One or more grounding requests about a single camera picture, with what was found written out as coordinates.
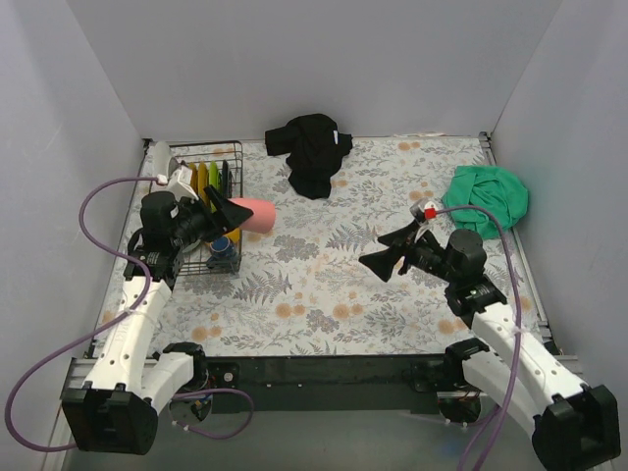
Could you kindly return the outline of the pink cup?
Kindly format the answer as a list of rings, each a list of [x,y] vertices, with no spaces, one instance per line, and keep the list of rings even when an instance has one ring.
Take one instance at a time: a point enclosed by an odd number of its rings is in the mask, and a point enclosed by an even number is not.
[[[254,198],[232,198],[231,202],[253,212],[253,215],[239,226],[243,231],[267,234],[274,227],[276,207],[272,202]]]

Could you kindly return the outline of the dark blue mug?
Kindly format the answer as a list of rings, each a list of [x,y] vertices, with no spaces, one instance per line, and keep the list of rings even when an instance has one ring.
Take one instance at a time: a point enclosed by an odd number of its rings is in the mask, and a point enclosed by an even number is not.
[[[223,262],[232,262],[236,258],[236,248],[225,235],[209,242],[208,248],[210,252],[208,264],[217,265]]]

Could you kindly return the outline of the large white plate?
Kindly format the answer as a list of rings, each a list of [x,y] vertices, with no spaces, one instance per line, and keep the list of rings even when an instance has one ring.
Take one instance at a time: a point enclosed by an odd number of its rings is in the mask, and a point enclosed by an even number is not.
[[[168,178],[171,168],[171,148],[165,141],[158,141],[153,147],[153,172],[156,177],[164,176]]]

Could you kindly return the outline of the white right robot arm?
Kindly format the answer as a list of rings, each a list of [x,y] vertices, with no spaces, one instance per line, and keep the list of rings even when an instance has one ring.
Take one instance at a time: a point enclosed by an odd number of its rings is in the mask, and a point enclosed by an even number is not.
[[[474,337],[447,349],[445,381],[486,393],[527,433],[548,470],[587,470],[617,457],[612,392],[588,385],[516,326],[511,306],[485,273],[487,254],[477,233],[456,230],[440,246],[427,226],[413,222],[379,237],[385,250],[359,261],[384,282],[417,268],[447,283],[447,304]]]

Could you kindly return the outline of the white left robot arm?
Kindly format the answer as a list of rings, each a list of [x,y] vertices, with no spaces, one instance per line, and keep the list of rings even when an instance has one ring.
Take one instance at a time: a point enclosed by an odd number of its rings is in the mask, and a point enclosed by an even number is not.
[[[159,316],[171,298],[184,250],[214,241],[254,215],[215,188],[210,200],[170,191],[144,196],[140,228],[131,236],[121,310],[104,347],[78,388],[62,394],[62,408],[78,449],[143,455],[151,449],[160,412],[180,393],[196,393],[210,374],[203,348],[174,343],[144,369]]]

